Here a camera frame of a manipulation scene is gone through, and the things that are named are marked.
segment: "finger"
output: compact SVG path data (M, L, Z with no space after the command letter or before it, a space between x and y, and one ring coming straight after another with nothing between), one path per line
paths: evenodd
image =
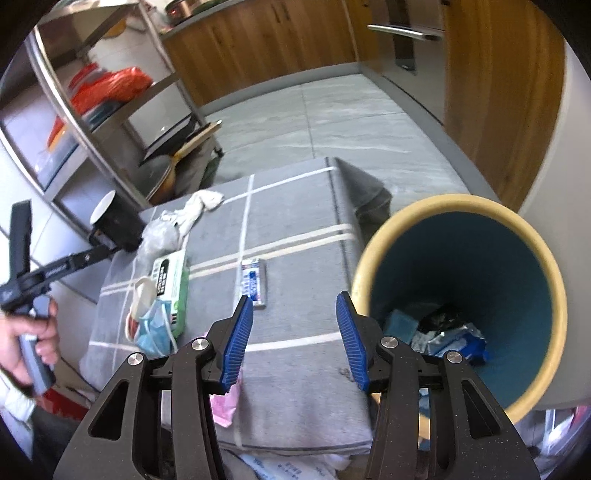
M48 340L40 340L35 345L35 351L39 356L49 355L50 353L58 352L59 339L51 338Z
M41 361L46 365L55 365L59 359L60 355L57 352L53 352L48 355L43 355L41 357Z
M38 320L22 315L7 317L9 333L14 337L24 335L25 333L41 335L48 329L49 323L48 320Z
M49 301L49 316L50 317L57 317L57 302L53 299L53 297L50 297L51 300Z
M56 320L56 318L52 317L49 320L45 320L44 323L45 323L45 329L41 333L37 334L39 340L57 337L57 320Z

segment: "blue ribbed rubber pad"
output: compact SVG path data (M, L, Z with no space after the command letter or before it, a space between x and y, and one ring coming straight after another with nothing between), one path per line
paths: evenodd
M358 387L367 392L369 388L369 375L367 369L367 356L365 347L359 337L359 332L353 321L353 316L347 307L342 294L336 297L336 321L339 324L340 335L345 344L345 352L349 360L349 368Z
M242 359L244 359L248 337L251 334L252 317L252 300L247 299L223 354L223 371L220 383L226 393L230 391L230 387L238 379L238 372L240 372Z

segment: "cabinet handle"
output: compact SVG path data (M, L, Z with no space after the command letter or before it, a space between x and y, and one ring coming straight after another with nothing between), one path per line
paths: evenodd
M441 40L443 33L431 28L408 28L397 25L368 25L368 29L375 32L390 33L392 35L401 35L412 38L413 40Z

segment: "pink package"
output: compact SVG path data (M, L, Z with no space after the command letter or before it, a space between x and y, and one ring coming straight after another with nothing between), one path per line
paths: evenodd
M232 424L234 412L238 406L240 388L242 385L242 369L238 372L238 379L230 391L225 395L209 395L209 403L212 405L213 421L218 425L228 428Z

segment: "gray handle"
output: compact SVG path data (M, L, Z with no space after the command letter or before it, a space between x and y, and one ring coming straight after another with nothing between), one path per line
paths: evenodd
M33 302L33 310L35 317L40 319L49 318L49 302L50 298L43 295L37 297ZM25 306L18 309L15 314L28 315L29 307ZM53 374L51 368L44 364L41 357L37 355L35 346L37 345L37 337L34 335L21 335L18 338L21 345L21 355L27 367L27 372L33 380L33 394L38 397L43 395L47 390L56 383L56 376Z
M413 40L422 41L438 41L443 38L443 33L433 28L410 28L399 25L368 25L369 30L382 33L390 33L392 35L401 35L403 37L412 38Z

